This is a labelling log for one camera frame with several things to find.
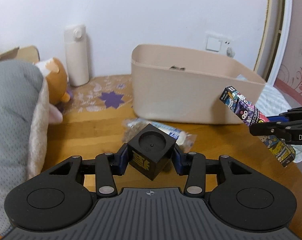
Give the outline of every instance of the black cube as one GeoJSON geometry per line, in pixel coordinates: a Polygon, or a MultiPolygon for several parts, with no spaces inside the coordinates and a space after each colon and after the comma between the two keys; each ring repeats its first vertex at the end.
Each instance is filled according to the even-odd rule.
{"type": "Polygon", "coordinates": [[[176,139],[148,124],[128,142],[130,164],[154,180],[171,159],[176,139]]]}

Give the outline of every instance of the light switch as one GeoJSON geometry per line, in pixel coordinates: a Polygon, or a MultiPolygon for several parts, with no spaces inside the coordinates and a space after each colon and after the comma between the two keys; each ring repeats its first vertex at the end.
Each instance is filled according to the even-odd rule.
{"type": "Polygon", "coordinates": [[[221,48],[221,40],[220,39],[217,39],[217,38],[214,38],[214,37],[208,37],[206,50],[219,52],[220,48],[221,48]]]}

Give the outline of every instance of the white wall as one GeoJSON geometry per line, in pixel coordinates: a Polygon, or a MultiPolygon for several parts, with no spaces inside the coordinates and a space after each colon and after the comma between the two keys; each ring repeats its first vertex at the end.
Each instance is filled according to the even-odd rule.
{"type": "Polygon", "coordinates": [[[235,59],[253,69],[267,0],[0,0],[0,51],[34,44],[65,62],[66,25],[86,24],[92,74],[130,73],[140,43],[204,49],[206,31],[232,38],[235,59]]]}

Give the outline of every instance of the crosshair symbol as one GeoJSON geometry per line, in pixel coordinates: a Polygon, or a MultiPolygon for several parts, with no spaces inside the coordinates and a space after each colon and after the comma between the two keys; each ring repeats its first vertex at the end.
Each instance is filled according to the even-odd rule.
{"type": "Polygon", "coordinates": [[[155,194],[156,192],[152,191],[152,190],[149,190],[147,192],[145,192],[145,194],[149,195],[149,196],[152,196],[153,194],[155,194]]]}

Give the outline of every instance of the plush toy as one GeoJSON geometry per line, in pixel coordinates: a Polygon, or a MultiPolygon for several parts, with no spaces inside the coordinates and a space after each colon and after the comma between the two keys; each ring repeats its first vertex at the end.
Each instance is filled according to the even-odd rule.
{"type": "Polygon", "coordinates": [[[67,73],[57,58],[35,63],[45,77],[49,88],[49,123],[57,124],[63,120],[61,112],[54,106],[59,102],[67,103],[70,95],[67,93],[67,73]]]}

